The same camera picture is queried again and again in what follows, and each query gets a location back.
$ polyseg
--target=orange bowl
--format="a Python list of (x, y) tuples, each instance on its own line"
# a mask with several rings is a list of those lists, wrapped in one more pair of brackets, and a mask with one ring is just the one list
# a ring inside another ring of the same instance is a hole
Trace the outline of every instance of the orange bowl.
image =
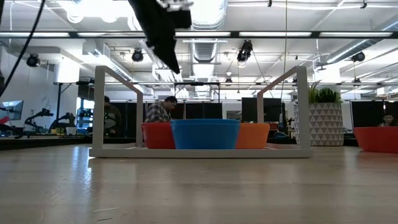
[(364, 151), (398, 153), (398, 127), (354, 128), (354, 134)]
[(175, 149), (169, 122), (143, 123), (142, 132), (148, 149)]
[(269, 124), (242, 123), (236, 149), (264, 149), (268, 132)]

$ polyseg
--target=white geometric planter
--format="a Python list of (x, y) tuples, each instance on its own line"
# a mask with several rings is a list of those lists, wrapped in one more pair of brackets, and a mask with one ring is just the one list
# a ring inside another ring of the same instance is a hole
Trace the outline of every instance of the white geometric planter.
[[(344, 144), (343, 116), (338, 103), (310, 103), (311, 146), (342, 146)], [(300, 144), (299, 108), (294, 106), (294, 129)]]

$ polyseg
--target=green plant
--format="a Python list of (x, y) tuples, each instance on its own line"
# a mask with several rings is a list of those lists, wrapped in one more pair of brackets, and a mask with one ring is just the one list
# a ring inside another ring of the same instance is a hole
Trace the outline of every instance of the green plant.
[(317, 85), (321, 82), (321, 80), (312, 83), (312, 85), (308, 88), (308, 103), (342, 103), (341, 96), (336, 91), (333, 91), (329, 88), (323, 88), (321, 90), (317, 89)]
[(312, 83), (312, 85), (308, 88), (308, 103), (317, 103), (317, 95), (319, 90), (317, 90), (317, 85), (320, 81)]
[(323, 88), (317, 92), (314, 103), (342, 103), (342, 100), (339, 93)]

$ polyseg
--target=blue bowl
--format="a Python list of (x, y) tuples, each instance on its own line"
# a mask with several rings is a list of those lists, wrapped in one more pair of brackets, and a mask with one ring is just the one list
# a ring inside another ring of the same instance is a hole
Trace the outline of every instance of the blue bowl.
[(235, 149), (240, 124), (172, 124), (176, 149)]
[(233, 119), (184, 119), (171, 120), (173, 124), (240, 124), (241, 122)]

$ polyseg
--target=plaid shirt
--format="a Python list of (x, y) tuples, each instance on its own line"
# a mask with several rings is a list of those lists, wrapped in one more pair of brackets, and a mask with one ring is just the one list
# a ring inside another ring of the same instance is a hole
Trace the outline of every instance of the plaid shirt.
[(148, 107), (145, 122), (168, 122), (171, 120), (171, 115), (164, 108), (162, 102), (156, 102)]

